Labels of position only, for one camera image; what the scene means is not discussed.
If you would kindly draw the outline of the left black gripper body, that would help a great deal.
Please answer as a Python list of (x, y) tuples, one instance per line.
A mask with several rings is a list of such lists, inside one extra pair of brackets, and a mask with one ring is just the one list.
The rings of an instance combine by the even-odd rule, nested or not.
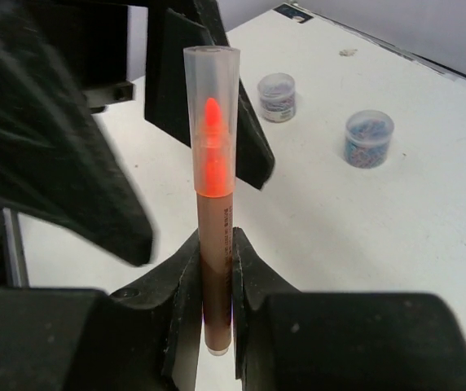
[(81, 83), (92, 112), (134, 99), (128, 77), (136, 1), (26, 1), (30, 15)]

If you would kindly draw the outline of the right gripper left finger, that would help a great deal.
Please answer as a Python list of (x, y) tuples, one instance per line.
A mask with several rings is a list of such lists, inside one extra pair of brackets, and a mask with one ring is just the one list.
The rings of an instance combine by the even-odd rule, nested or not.
[(112, 294), (0, 288), (0, 390), (192, 390), (199, 240)]

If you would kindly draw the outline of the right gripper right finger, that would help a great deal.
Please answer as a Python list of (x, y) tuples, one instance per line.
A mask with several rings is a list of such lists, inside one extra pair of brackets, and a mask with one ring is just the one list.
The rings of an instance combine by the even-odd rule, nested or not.
[(302, 292), (233, 232), (235, 376), (245, 390), (466, 390), (456, 317), (425, 292)]

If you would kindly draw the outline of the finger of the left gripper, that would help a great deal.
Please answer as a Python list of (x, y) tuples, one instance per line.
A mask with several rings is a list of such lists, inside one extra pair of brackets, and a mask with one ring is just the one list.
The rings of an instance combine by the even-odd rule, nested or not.
[[(183, 49), (229, 44), (215, 1), (149, 1), (144, 118), (190, 145)], [(261, 190), (275, 167), (257, 114), (239, 85), (236, 176)]]
[(21, 1), (0, 1), (0, 206), (150, 261), (152, 224), (59, 53)]

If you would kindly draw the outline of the small orange eraser piece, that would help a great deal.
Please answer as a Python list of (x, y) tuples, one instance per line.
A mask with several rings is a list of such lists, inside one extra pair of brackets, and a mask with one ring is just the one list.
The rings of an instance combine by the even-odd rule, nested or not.
[(209, 198), (235, 189), (240, 51), (229, 46), (183, 50), (194, 188)]

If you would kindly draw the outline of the orange highlighter pen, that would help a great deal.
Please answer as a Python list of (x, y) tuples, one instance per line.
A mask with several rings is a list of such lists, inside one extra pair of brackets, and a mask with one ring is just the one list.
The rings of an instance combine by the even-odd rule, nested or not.
[(220, 198), (197, 194), (202, 272), (204, 341), (222, 356), (231, 344), (232, 193)]

